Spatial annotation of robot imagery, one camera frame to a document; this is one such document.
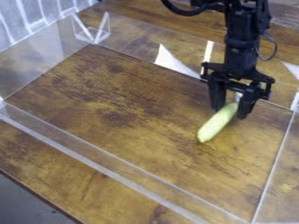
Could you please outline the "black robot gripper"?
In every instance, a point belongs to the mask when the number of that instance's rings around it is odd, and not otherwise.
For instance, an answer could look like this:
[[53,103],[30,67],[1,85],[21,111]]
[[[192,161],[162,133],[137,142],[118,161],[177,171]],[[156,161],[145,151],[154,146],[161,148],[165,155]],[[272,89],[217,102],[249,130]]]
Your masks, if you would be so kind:
[[237,92],[237,119],[251,113],[256,101],[267,100],[276,80],[253,69],[248,73],[233,73],[220,63],[202,62],[201,80],[209,87],[209,105],[218,111],[225,105],[226,90]]

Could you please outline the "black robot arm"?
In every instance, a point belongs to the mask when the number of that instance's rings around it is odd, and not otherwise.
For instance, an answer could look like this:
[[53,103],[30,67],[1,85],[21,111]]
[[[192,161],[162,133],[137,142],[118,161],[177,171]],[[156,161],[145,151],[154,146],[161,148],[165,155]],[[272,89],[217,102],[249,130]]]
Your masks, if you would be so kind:
[[224,62],[202,62],[201,80],[208,84],[209,105],[218,111],[226,90],[241,93],[237,119],[245,119],[259,99],[267,100],[276,80],[257,71],[260,36],[267,36],[271,14],[268,0],[222,0],[226,26]]

